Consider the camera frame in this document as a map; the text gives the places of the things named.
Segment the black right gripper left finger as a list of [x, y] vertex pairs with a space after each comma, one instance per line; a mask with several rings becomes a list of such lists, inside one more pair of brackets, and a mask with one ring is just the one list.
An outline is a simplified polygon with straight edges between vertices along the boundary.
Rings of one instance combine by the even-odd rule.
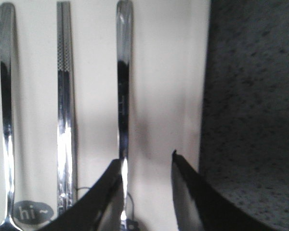
[[123, 210], [121, 161], [112, 160], [100, 179], [42, 231], [119, 231]]

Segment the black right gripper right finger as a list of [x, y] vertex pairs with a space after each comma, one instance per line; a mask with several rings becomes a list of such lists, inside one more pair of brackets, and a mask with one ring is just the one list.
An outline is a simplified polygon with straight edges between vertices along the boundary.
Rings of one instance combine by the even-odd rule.
[[270, 231], [214, 190], [186, 161], [172, 153], [171, 183], [180, 231]]

